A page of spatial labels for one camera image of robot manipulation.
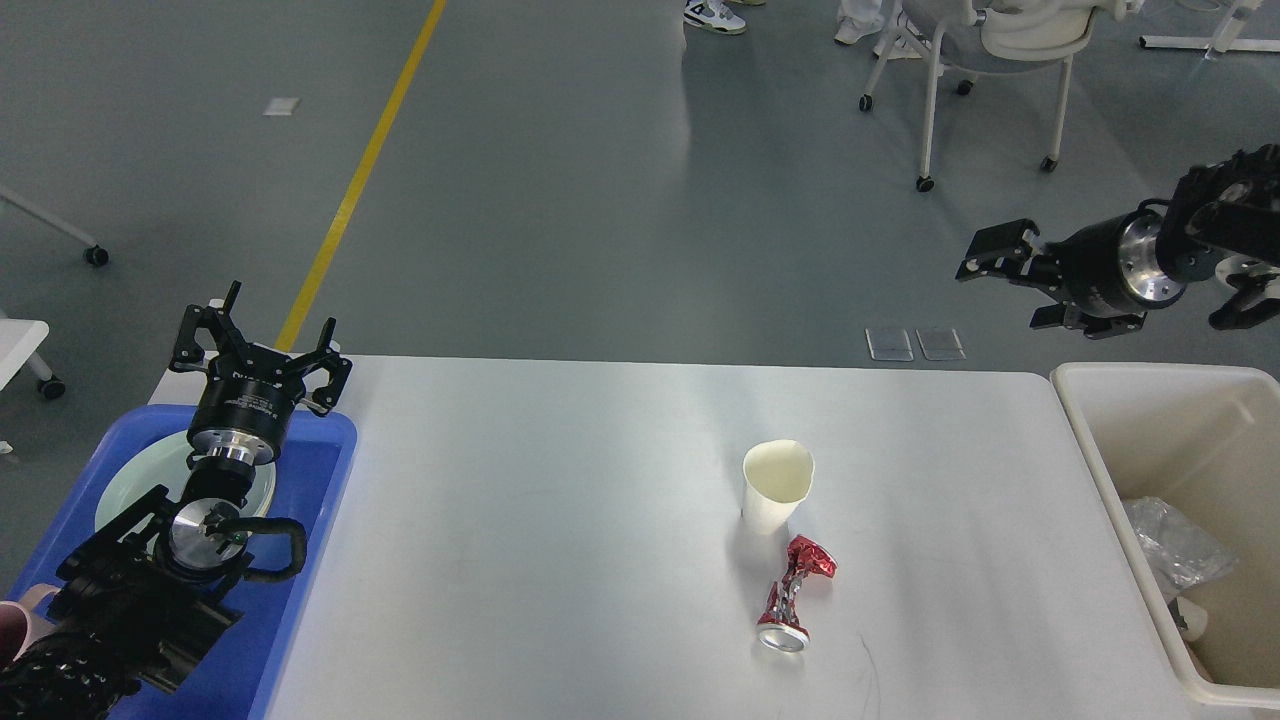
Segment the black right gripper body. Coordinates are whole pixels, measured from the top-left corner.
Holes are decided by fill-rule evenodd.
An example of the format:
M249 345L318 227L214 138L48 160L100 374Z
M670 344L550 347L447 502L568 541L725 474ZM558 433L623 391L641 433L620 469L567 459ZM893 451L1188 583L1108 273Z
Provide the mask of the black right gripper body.
M1050 245L1060 290L1083 313L1114 318L1165 309L1187 291L1158 260L1162 217L1130 211Z

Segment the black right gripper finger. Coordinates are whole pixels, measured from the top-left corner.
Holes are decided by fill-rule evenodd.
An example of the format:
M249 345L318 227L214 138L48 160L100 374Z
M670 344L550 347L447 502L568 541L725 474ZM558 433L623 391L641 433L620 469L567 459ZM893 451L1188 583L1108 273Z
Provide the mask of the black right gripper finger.
M989 225L973 234L955 279L979 278L1001 279L1050 297L1066 296L1056 243L1044 241L1032 219Z
M1064 328L1079 331L1088 340L1107 340L1135 333L1143 328L1146 313L1094 316L1079 307L1061 304L1038 307L1030 318L1033 331Z

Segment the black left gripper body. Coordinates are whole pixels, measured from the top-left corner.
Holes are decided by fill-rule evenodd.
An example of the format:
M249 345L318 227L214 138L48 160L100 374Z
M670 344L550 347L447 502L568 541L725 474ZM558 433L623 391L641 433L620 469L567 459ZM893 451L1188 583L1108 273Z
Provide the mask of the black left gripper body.
M323 352L291 357L261 345L243 357L233 348L210 363L206 351L187 348L187 369L206 374L206 386L187 432L197 455L224 457L250 466L275 462L297 404L321 413L306 400L305 377L323 365Z

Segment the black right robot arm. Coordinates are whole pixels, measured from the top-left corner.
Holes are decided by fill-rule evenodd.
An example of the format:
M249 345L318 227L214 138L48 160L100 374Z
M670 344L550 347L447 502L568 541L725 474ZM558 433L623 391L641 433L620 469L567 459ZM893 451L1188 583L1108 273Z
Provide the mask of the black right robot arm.
M1190 168L1169 199L1042 242L1038 225L1016 219L975 232L960 282L998 278L1050 299L1034 329L1065 328L1088 340L1140 331L1199 282L1230 297L1210 315L1216 331L1245 331L1277 315L1277 146L1238 151Z

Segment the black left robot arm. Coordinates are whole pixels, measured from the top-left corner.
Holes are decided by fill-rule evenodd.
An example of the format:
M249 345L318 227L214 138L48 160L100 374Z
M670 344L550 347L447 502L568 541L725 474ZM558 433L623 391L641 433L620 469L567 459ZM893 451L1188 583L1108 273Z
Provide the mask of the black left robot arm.
M52 630L3 669L5 719L104 719L142 684L173 693L241 619L224 602L241 582L303 571L305 525L251 515L248 496L294 410L326 416L352 364L333 343L334 318L298 356L248 342L230 315L239 290L188 306L172 350L172 372L205 377L178 500L155 486L61 562Z

